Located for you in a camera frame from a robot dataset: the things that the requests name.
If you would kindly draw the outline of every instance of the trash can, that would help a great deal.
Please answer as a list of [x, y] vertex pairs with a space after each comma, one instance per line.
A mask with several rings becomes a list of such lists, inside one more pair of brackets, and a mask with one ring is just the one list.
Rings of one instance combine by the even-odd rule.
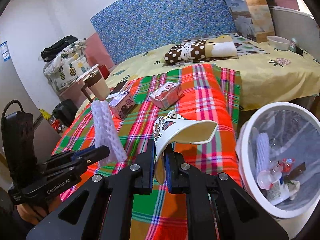
[[[305, 211], [320, 195], [320, 122], [301, 106], [277, 102], [256, 111], [241, 128], [236, 152], [245, 190], [274, 218], [289, 219]], [[261, 159], [260, 135], [267, 136], [268, 161], [294, 159], [293, 169], [305, 163], [305, 171], [294, 180], [300, 190], [293, 200], [272, 205], [257, 185], [257, 168]]]

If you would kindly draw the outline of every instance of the product box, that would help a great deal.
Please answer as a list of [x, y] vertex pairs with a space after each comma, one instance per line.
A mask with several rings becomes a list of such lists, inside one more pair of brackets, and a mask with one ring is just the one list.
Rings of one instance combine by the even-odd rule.
[[151, 95], [151, 101], [155, 106], [162, 110], [167, 110], [169, 106], [183, 97], [181, 86], [173, 82], [167, 82], [162, 87], [154, 91]]
[[275, 35], [267, 0], [225, 0], [238, 34], [257, 43]]
[[111, 112], [119, 119], [124, 119], [135, 105], [129, 91], [122, 91], [109, 103]]

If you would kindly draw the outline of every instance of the pillow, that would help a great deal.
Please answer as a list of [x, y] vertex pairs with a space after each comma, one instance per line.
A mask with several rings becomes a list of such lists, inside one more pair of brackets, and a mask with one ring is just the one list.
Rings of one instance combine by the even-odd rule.
[[207, 62], [239, 58], [231, 36], [221, 35], [215, 39], [197, 40], [173, 46], [165, 55], [168, 65], [177, 63]]

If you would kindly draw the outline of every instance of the plaid blanket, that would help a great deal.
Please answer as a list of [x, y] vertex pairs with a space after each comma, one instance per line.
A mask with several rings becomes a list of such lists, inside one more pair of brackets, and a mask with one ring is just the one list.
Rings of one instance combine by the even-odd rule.
[[[167, 81], [181, 84], [185, 96], [174, 106], [163, 111], [153, 105], [149, 95]], [[101, 168], [98, 168], [97, 164], [90, 165], [88, 171], [82, 175], [82, 181], [61, 194], [62, 200], [70, 196], [93, 174], [109, 176], [130, 165], [136, 154], [146, 150], [147, 139], [153, 137], [154, 121], [170, 110], [175, 110], [187, 119], [210, 119], [219, 124], [218, 131], [210, 143], [205, 145], [175, 143], [174, 150], [183, 153], [187, 163], [202, 171], [209, 174], [226, 172], [240, 184], [233, 129], [239, 114], [240, 84], [239, 72], [210, 64], [192, 65], [132, 81], [128, 88], [138, 107], [124, 120], [114, 118], [120, 140], [128, 154], [127, 161], [110, 163]], [[94, 126], [92, 112], [88, 106], [66, 131], [54, 153], [84, 149], [93, 143]], [[185, 195], [171, 195], [168, 193], [166, 183], [161, 186], [154, 179], [151, 195], [134, 196], [130, 238], [185, 240], [187, 238]]]

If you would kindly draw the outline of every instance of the white wall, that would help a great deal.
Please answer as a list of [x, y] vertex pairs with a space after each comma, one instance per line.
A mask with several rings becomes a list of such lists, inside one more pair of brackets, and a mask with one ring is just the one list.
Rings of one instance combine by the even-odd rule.
[[60, 102], [43, 76], [40, 52], [64, 36], [95, 33], [90, 18], [117, 0], [11, 0], [0, 17], [0, 41], [7, 41], [12, 61], [28, 94], [49, 113]]
[[0, 40], [8, 49], [33, 102], [49, 113], [60, 103], [43, 75], [41, 51], [63, 37], [59, 22], [48, 13], [45, 0], [11, 0], [0, 17]]

